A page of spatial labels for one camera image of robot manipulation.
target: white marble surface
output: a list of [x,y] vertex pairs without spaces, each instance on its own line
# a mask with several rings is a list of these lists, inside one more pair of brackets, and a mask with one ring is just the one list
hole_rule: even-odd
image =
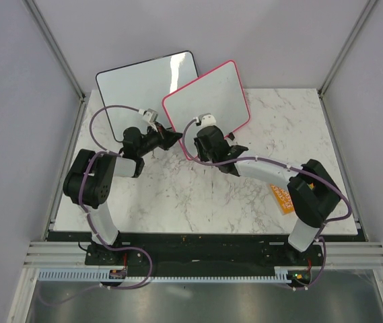
[[[341,173],[315,89],[248,89],[251,121],[236,132],[238,144],[261,155],[305,163],[322,162],[344,192]],[[88,125],[102,107],[93,91],[75,148],[97,149]],[[94,134],[110,150],[119,150],[105,114],[94,123]],[[138,178],[114,178],[108,198],[113,222],[121,231],[171,233],[287,234],[297,219],[282,215],[266,183],[222,174],[217,168],[187,161],[179,144],[145,156]],[[330,215],[346,213],[339,203]],[[89,231],[84,214],[63,197],[55,230]],[[330,223],[325,234],[356,234],[352,217]]]

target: metal floor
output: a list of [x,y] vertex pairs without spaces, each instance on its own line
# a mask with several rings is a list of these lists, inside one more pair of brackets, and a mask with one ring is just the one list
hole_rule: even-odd
[[[60,301],[94,283],[38,282],[46,301]],[[96,289],[61,306],[33,299],[27,322],[86,323],[383,323],[372,271],[325,271],[309,291],[274,285],[153,283],[131,291]]]

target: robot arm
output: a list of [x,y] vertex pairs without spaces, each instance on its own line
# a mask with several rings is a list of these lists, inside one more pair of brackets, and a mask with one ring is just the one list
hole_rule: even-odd
[[215,126],[215,119],[210,114],[200,116],[198,126],[201,127],[201,130],[195,138],[195,146],[202,162],[210,160],[216,164],[236,158],[249,157],[247,160],[233,161],[217,167],[226,174],[256,178],[274,184],[283,190],[288,190],[298,216],[288,242],[299,252],[305,251],[341,199],[337,193],[323,183],[279,166],[289,164],[299,170],[313,173],[337,187],[322,164],[313,159],[304,165],[282,161],[278,163],[279,165],[256,162],[257,153],[244,146],[230,146],[228,144],[222,131]]
[[[101,155],[96,158],[90,170],[83,188],[82,201],[91,214],[94,226],[92,240],[97,244],[103,243],[99,241],[94,231],[108,245],[113,245],[118,237],[118,230],[112,221],[106,202],[113,177],[139,177],[145,165],[144,155],[157,147],[169,150],[182,137],[181,133],[165,129],[155,121],[156,117],[155,111],[146,111],[143,119],[149,123],[147,133],[143,135],[136,127],[125,129],[123,148],[120,150],[121,157],[108,153]],[[63,192],[76,205],[79,205],[79,191],[83,176],[95,154],[94,151],[81,149],[65,178]]]

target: black base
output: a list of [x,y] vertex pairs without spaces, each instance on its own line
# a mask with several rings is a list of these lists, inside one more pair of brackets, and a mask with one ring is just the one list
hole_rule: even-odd
[[[49,241],[60,238],[50,233]],[[80,241],[91,239],[78,234]],[[73,236],[67,233],[63,238]],[[287,244],[288,235],[232,234],[124,234],[115,244],[140,247],[153,260],[153,277],[241,277],[272,276],[274,266],[308,267],[322,264],[320,246],[311,246],[304,253]],[[121,266],[124,253],[109,252],[92,243],[88,247],[86,265]],[[127,252],[128,276],[146,276],[149,261],[144,254]]]

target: pink-framed whiteboard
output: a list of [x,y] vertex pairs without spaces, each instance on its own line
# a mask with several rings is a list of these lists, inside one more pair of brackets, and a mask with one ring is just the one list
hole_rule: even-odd
[[[243,127],[251,118],[238,67],[232,60],[168,94],[162,106],[172,128],[180,133],[193,118],[205,113],[214,115],[217,127],[225,136]],[[193,156],[197,155],[194,138],[198,130],[191,126],[185,138],[186,148]]]

